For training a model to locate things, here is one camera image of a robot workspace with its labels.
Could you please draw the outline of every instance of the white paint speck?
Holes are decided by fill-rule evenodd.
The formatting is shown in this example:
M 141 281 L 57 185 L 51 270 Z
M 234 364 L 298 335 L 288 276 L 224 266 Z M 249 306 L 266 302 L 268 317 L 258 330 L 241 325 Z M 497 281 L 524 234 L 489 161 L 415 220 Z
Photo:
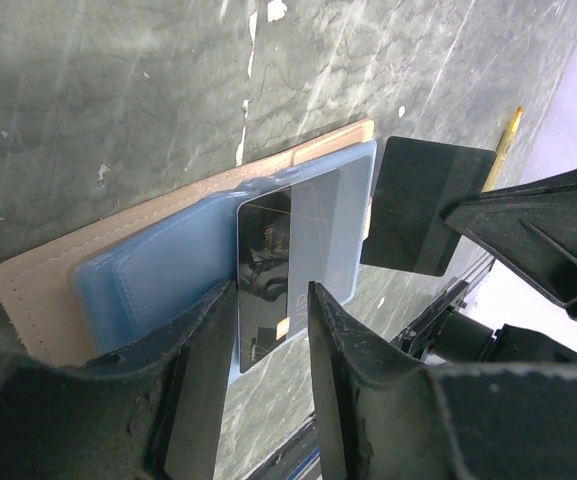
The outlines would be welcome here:
M 257 35 L 257 10 L 252 12 L 252 15 L 248 18 L 248 29 L 250 30 L 250 39 L 254 45 L 255 36 Z
M 237 145 L 235 152 L 235 166 L 239 167 L 244 163 L 244 142 L 246 141 L 246 125 L 241 129 L 241 142 Z
M 97 171 L 97 181 L 103 185 L 104 183 L 104 177 L 106 176 L 106 174 L 110 171 L 110 167 L 108 165 L 106 165 L 105 163 L 102 163 L 101 165 L 99 165 L 99 170 Z
M 252 77 L 252 62 L 255 58 L 255 49 L 250 51 L 250 57 L 248 58 L 248 78 Z
M 281 0 L 270 0 L 268 2 L 268 23 L 276 22 L 286 16 L 288 7 Z

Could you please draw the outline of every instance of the black plastic part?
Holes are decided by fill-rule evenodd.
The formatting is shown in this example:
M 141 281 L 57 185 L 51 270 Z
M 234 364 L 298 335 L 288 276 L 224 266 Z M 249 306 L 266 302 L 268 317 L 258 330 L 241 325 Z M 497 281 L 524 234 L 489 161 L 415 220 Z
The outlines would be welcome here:
M 490 328 L 452 308 L 446 309 L 437 321 L 442 325 L 433 340 L 432 353 L 448 362 L 482 361 L 493 345 Z
M 212 478 L 236 318 L 229 282 L 85 368 L 0 354 L 0 479 L 145 478 L 149 452 L 163 478 L 171 455 L 173 478 Z
M 504 325 L 496 337 L 483 361 L 577 363 L 577 352 L 541 332 Z
M 440 213 L 481 192 L 495 157 L 490 150 L 390 137 L 361 263 L 442 276 L 460 235 Z
M 408 355 L 424 361 L 434 343 L 446 317 L 442 316 L 450 307 L 457 307 L 468 293 L 470 284 L 459 280 L 432 302 L 410 325 L 402 330 L 390 343 Z
M 444 218 L 577 320 L 577 170 L 482 194 Z
M 309 302 L 323 478 L 577 480 L 577 365 L 427 367 Z
M 315 415 L 246 480 L 316 480 L 321 476 Z

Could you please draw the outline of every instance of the blue card holder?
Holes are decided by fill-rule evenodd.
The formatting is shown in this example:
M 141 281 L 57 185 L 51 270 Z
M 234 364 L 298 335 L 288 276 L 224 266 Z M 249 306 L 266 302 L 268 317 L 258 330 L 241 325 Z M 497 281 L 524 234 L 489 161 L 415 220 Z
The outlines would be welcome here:
M 236 279 L 237 209 L 243 202 L 366 157 L 372 159 L 373 168 L 375 152 L 374 141 L 362 143 L 271 177 L 245 181 L 80 265 L 72 283 L 99 353 L 125 346 L 169 323 L 218 282 Z M 353 248 L 354 255 L 361 244 Z

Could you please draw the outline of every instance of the tan wallet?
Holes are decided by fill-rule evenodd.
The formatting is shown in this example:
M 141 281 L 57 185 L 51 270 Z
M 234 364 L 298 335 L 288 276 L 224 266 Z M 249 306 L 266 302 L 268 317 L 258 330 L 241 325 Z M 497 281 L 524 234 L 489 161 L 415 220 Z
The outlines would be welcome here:
M 70 275 L 82 261 L 211 193 L 371 140 L 373 130 L 372 120 L 360 120 L 290 150 L 184 186 L 5 261 L 0 265 L 0 301 L 26 350 L 56 366 L 81 365 L 98 355 L 70 287 Z

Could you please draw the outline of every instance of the black card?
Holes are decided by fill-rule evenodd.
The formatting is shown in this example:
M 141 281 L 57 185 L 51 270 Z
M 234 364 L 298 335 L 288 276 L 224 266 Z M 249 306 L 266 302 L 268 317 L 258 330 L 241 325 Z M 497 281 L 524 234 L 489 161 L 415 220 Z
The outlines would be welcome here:
M 460 235 L 440 214 L 481 192 L 495 157 L 491 150 L 390 137 L 361 263 L 442 276 Z
M 238 211 L 241 372 L 286 340 L 290 187 L 246 202 Z

